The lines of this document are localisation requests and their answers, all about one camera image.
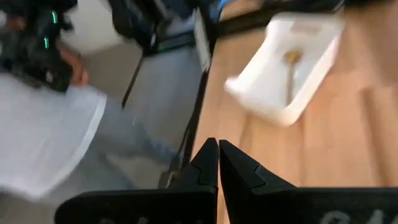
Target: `white plastic tray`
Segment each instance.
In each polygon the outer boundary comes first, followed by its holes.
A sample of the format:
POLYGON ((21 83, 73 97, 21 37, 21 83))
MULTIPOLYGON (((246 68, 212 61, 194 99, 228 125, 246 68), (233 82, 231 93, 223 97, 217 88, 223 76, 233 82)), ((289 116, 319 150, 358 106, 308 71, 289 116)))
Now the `white plastic tray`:
POLYGON ((325 75, 334 64, 344 23, 324 14, 280 13, 266 29, 266 40, 238 77, 225 89, 245 108, 288 126, 300 117, 325 75), (300 48, 295 66, 292 101, 287 104, 289 65, 284 54, 300 48))

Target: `wooden table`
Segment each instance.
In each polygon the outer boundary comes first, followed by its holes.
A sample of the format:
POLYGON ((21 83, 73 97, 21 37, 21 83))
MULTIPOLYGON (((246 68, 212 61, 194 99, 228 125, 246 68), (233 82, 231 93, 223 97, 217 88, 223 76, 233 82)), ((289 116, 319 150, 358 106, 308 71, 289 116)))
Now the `wooden table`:
MULTIPOLYGON (((239 13, 247 0, 237 1, 223 16, 239 13)), ((346 30, 335 66, 288 128, 245 111, 223 88, 262 44, 264 28, 219 39, 193 155, 215 137, 296 186, 398 185, 398 3, 346 10, 341 17, 346 30)), ((218 223, 228 223, 219 187, 218 223)))

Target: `person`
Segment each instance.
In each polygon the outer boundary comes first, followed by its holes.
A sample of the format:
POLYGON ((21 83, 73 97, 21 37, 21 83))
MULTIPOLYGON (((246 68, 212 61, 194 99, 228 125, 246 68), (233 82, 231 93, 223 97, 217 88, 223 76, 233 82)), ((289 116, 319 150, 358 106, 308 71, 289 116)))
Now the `person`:
MULTIPOLYGON (((12 18, 6 27, 25 24, 12 18)), ((88 85, 78 53, 61 41, 57 47, 73 68, 66 93, 0 75, 0 195, 59 205, 83 192, 134 189, 109 155, 142 155, 169 164, 174 152, 150 137, 120 103, 88 85)))

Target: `black camera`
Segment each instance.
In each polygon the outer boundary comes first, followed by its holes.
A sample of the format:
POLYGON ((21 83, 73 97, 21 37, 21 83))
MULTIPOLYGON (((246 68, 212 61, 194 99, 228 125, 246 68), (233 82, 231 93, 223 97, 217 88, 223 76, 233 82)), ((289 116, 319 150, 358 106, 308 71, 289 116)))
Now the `black camera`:
POLYGON ((64 13, 76 5, 77 0, 1 0, 0 10, 23 18, 26 26, 0 37, 0 66, 28 85, 65 92, 72 67, 61 58, 56 41, 61 30, 73 29, 64 13))

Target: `floor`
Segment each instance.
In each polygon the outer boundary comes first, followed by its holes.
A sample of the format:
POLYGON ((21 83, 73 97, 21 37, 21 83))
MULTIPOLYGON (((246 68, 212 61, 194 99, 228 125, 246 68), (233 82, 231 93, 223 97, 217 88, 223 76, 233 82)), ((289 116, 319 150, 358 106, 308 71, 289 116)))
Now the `floor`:
MULTIPOLYGON (((122 101, 141 50, 134 43, 120 44, 86 55, 91 84, 122 101)), ((197 51, 182 48, 146 58, 126 107, 141 119, 153 137, 177 150, 195 103, 201 78, 197 51)), ((114 159, 118 166, 142 189, 158 185, 161 167, 144 158, 114 159)), ((52 224, 55 208, 33 205, 8 195, 0 195, 6 209, 0 210, 2 224, 52 224)))

